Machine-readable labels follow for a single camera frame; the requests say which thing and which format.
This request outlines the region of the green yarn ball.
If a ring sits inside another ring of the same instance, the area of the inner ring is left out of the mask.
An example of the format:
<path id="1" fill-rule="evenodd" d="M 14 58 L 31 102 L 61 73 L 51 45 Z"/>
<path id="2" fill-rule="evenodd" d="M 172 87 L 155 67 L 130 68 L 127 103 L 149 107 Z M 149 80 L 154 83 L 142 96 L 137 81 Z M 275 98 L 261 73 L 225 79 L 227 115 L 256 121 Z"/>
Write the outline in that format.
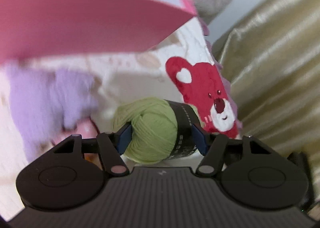
<path id="1" fill-rule="evenodd" d="M 112 121 L 113 131 L 128 122 L 132 125 L 132 138 L 124 155 L 136 163 L 155 164 L 196 151 L 191 141 L 179 143 L 176 115 L 166 100 L 148 97 L 119 106 Z"/>

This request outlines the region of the pink heart pouch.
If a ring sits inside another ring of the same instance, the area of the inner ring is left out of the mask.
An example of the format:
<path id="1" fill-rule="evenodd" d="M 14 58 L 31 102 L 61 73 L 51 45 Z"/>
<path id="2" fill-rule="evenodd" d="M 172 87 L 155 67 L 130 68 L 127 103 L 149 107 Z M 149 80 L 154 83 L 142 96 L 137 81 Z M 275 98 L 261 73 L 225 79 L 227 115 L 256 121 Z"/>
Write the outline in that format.
<path id="1" fill-rule="evenodd" d="M 52 144 L 55 146 L 74 134 L 80 134 L 84 139 L 90 139 L 95 138 L 99 134 L 99 130 L 90 118 L 86 118 L 79 121 L 76 124 L 75 129 L 63 130 L 56 138 L 53 139 Z"/>

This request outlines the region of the purple plush toy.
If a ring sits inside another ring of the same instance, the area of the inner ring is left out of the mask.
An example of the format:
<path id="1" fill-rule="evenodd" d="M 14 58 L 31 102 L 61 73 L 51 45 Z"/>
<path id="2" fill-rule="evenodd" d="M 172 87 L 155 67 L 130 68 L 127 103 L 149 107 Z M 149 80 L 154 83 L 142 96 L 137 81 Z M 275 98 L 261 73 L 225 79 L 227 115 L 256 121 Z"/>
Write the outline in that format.
<path id="1" fill-rule="evenodd" d="M 63 129 L 75 129 L 98 108 L 95 77 L 87 72 L 48 71 L 18 64 L 7 65 L 5 72 L 10 82 L 11 116 L 28 162 L 39 157 L 43 147 Z"/>

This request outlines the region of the bear pattern fleece blanket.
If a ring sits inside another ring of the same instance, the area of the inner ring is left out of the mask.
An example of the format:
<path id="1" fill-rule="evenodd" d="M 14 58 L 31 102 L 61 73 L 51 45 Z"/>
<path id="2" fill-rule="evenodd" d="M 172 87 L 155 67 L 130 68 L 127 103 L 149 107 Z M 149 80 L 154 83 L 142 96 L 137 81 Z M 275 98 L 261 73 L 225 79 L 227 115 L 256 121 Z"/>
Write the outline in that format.
<path id="1" fill-rule="evenodd" d="M 221 66 L 213 59 L 204 39 L 206 34 L 207 30 L 194 18 L 145 52 L 83 53 L 2 63 L 1 216 L 11 219 L 23 208 L 16 178 L 31 163 L 26 159 L 22 137 L 11 116 L 7 65 L 48 71 L 63 68 L 93 75 L 98 108 L 88 118 L 99 133 L 114 132 L 112 121 L 119 106 L 156 97 L 189 104 L 205 130 L 236 138 L 237 107 L 229 95 L 230 84 L 221 76 Z"/>

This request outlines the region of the beige satin bed skirt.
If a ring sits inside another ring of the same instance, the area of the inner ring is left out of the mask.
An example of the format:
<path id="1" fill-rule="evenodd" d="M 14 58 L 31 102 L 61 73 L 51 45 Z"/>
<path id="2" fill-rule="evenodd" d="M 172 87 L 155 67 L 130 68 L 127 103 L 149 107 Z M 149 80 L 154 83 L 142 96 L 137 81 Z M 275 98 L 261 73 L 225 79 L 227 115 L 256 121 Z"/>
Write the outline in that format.
<path id="1" fill-rule="evenodd" d="M 308 153 L 319 172 L 319 0 L 233 0 L 218 55 L 242 134 L 283 154 Z"/>

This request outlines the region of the pink cardboard box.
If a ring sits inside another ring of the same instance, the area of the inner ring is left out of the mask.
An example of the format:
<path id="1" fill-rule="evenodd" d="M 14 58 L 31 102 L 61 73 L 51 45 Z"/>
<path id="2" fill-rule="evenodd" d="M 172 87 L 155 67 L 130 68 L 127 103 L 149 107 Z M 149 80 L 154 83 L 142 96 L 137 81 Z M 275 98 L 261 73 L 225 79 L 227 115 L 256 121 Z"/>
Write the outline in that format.
<path id="1" fill-rule="evenodd" d="M 191 0 L 1 0 L 1 61 L 142 52 L 196 15 Z"/>

